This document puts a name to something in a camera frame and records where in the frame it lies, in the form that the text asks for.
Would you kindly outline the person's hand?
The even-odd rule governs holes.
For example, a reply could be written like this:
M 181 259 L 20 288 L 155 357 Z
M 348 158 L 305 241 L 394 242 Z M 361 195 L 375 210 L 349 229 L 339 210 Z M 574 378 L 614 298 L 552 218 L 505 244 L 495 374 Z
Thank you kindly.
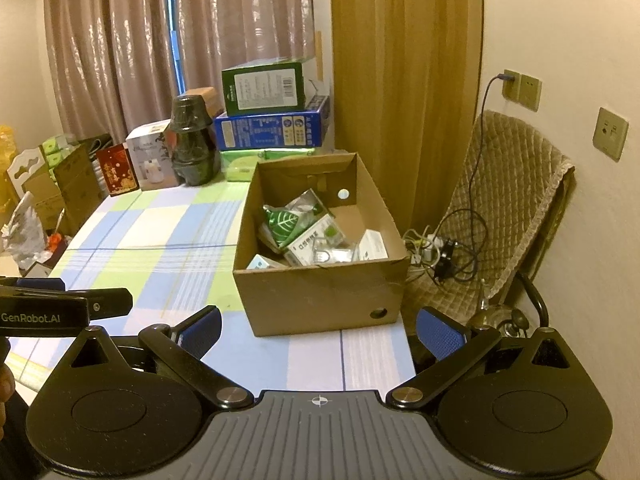
M 1 362 L 0 367 L 0 439 L 4 437 L 4 426 L 6 426 L 6 404 L 15 392 L 15 379 L 12 370 Z

